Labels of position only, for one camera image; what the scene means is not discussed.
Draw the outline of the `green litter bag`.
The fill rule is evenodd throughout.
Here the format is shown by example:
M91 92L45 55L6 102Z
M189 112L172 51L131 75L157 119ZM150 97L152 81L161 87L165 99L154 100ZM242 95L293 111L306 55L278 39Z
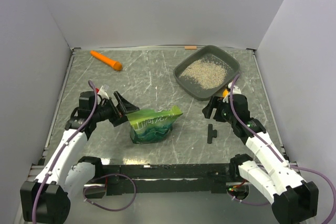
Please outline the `green litter bag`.
M183 114L174 105L170 110L142 109L127 115L131 125L130 138L133 144L161 142L173 130L174 122Z

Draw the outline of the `yellow plastic scoop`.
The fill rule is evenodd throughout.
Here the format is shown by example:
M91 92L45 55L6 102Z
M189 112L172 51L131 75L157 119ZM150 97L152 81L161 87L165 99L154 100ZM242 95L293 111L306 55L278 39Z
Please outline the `yellow plastic scoop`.
M223 94L222 94L223 98L227 97L228 95L229 95L229 90L228 90L228 89L225 89L225 90L223 91Z

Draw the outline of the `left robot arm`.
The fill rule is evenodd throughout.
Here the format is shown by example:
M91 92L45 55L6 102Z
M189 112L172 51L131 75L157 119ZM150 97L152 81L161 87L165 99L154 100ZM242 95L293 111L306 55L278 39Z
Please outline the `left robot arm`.
M76 161L99 122L118 126L128 120L127 114L139 107L114 92L117 104L103 89L82 92L79 103L66 122L62 139L43 170L20 189L23 219L32 223L64 223L69 215L71 199L86 182L103 179L103 164L97 157Z

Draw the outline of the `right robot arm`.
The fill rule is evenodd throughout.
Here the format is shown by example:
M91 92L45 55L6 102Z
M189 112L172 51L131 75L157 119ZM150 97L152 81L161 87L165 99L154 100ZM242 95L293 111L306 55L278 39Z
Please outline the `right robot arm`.
M234 134L257 157L259 164L247 154L235 155L230 159L229 175L256 187L271 204L279 223L300 223L316 216L317 186L290 168L262 123L250 116L244 95L213 96L202 112L207 119L229 123Z

